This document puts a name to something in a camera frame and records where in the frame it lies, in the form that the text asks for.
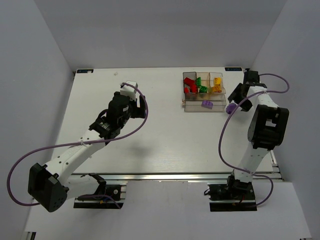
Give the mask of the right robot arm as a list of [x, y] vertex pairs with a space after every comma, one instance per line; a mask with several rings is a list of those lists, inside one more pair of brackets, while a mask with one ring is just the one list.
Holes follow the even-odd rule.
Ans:
[[289, 110], [279, 107], [267, 92], [267, 86], [260, 82], [257, 71], [246, 70], [243, 82], [227, 98], [226, 112], [231, 113], [236, 105], [243, 112], [254, 108], [254, 114], [247, 132], [248, 146], [227, 185], [229, 189], [247, 191], [253, 176], [263, 158], [284, 139]]

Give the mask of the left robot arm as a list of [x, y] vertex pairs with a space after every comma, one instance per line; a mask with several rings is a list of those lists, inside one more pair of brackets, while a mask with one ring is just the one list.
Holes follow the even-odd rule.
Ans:
[[135, 98], [114, 93], [108, 108], [96, 120], [75, 146], [44, 165], [34, 164], [29, 171], [28, 193], [52, 213], [70, 198], [105, 199], [106, 181], [97, 173], [75, 176], [74, 171], [94, 153], [119, 136], [129, 119], [145, 119], [148, 106], [144, 95]]

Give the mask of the yellow square lego brick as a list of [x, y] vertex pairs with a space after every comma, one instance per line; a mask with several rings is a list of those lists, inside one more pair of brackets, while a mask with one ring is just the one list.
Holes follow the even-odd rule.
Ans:
[[222, 88], [220, 85], [215, 85], [211, 88], [212, 93], [221, 93], [222, 92]]

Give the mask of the green lego plate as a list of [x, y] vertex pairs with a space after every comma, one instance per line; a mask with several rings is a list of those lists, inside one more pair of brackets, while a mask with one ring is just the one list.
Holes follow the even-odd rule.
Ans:
[[202, 84], [202, 78], [201, 77], [197, 77], [195, 80], [195, 84], [197, 87], [200, 87]]

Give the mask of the purple small lego brick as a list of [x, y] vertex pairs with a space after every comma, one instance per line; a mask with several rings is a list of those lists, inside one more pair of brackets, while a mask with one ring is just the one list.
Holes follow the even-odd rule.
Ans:
[[214, 107], [214, 104], [209, 100], [203, 100], [201, 103], [201, 107], [212, 110]]

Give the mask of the green lego brick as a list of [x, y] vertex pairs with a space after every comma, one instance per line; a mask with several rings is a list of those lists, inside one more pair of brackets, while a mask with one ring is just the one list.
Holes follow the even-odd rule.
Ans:
[[204, 93], [206, 94], [208, 92], [208, 88], [206, 86], [203, 86], [201, 85], [199, 88], [198, 88], [198, 92], [199, 93]]

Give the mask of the yellow rounded lego brick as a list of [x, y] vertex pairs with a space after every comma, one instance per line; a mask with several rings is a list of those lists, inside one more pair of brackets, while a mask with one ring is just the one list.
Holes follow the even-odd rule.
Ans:
[[220, 77], [215, 77], [214, 78], [214, 86], [220, 86], [221, 85], [221, 82], [222, 82], [222, 79]]

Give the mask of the red long lego brick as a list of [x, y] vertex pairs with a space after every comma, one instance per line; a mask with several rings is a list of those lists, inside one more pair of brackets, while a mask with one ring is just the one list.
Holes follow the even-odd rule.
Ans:
[[192, 85], [195, 85], [195, 80], [186, 77], [186, 78], [183, 79], [183, 83], [185, 85], [191, 87]]

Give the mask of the purple rounded lego brick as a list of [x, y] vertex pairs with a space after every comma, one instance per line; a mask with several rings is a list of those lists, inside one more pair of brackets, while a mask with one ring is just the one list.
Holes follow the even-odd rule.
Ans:
[[237, 107], [237, 104], [232, 102], [226, 107], [225, 111], [228, 115], [230, 115], [236, 107]]

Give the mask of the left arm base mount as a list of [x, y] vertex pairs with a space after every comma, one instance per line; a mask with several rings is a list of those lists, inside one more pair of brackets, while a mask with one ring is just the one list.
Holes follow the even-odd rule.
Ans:
[[96, 173], [81, 175], [79, 178], [89, 179], [89, 189], [93, 193], [82, 193], [73, 203], [74, 209], [120, 210], [126, 199], [127, 184], [115, 181], [108, 182]]

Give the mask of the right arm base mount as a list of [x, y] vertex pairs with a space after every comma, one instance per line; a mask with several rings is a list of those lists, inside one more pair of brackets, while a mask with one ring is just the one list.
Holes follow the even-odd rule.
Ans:
[[204, 191], [211, 212], [255, 212], [256, 196], [251, 182], [238, 180], [225, 184], [209, 184]]

